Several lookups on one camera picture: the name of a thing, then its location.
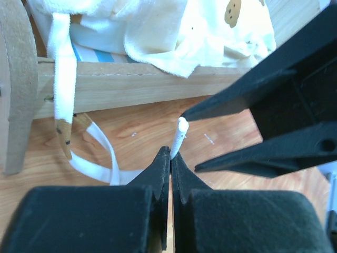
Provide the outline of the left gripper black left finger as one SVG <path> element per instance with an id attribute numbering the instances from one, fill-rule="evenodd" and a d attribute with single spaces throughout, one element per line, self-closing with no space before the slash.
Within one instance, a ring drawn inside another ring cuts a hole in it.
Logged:
<path id="1" fill-rule="evenodd" d="M 1 252 L 162 252 L 167 248 L 168 147 L 124 186 L 40 186 L 13 213 Z"/>

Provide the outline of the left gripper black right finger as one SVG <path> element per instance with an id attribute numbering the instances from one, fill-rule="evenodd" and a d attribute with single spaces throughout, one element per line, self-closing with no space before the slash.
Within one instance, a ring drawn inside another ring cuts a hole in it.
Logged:
<path id="1" fill-rule="evenodd" d="M 333 252 L 299 192 L 214 190 L 180 154 L 171 174 L 176 252 Z"/>

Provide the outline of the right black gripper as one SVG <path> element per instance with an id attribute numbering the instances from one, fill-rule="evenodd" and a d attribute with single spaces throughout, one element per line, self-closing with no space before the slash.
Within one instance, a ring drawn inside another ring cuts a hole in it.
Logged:
<path id="1" fill-rule="evenodd" d="M 198 121 L 253 105 L 250 111 L 267 140 L 204 161 L 195 172 L 275 178 L 335 161 L 336 123 L 328 122 L 336 121 L 335 50 L 336 5 L 329 5 L 228 88 L 184 111 L 187 121 Z M 306 75 L 291 79 L 298 74 Z"/>

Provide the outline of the large bear print cushion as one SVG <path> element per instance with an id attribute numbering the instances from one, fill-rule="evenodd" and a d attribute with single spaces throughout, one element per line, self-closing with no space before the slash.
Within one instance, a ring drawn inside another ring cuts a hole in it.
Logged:
<path id="1" fill-rule="evenodd" d="M 51 18 L 46 49 L 55 61 L 54 118 L 62 150 L 75 170 L 111 185 L 127 184 L 139 171 L 121 171 L 101 129 L 86 113 L 74 113 L 73 44 L 184 78 L 198 66 L 254 67 L 276 49 L 265 1 L 30 1 L 30 6 Z M 71 150 L 73 122 L 110 154 L 110 167 Z"/>

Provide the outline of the wooden pet bed frame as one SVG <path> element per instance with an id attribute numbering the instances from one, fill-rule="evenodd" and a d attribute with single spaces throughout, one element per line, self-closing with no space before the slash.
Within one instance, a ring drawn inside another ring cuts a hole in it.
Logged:
<path id="1" fill-rule="evenodd" d="M 265 1 L 276 48 L 322 10 L 320 1 Z M 32 122 L 54 117 L 55 61 L 47 56 L 51 18 L 30 1 L 1 1 L 1 168 L 24 166 Z M 198 66 L 179 77 L 144 63 L 77 61 L 74 113 L 212 95 L 251 67 Z"/>

